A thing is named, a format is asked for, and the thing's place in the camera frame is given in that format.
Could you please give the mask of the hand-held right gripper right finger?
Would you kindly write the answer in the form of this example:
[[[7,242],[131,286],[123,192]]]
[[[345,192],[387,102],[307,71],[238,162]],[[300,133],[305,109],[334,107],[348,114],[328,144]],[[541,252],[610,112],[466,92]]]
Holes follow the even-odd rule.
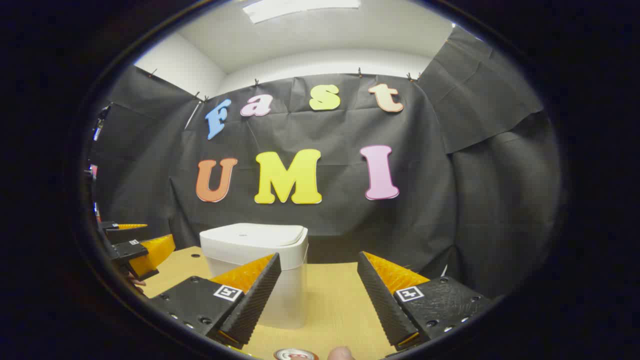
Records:
[[[457,330],[494,303],[455,278],[430,279],[367,251],[358,254],[357,272],[398,352]]]

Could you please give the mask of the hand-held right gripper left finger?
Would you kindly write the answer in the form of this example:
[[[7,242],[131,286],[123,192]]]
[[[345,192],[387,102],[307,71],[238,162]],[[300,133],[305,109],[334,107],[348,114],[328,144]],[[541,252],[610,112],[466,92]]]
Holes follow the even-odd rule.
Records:
[[[237,350],[246,346],[281,276],[278,252],[207,279],[189,276],[150,303],[192,332]]]

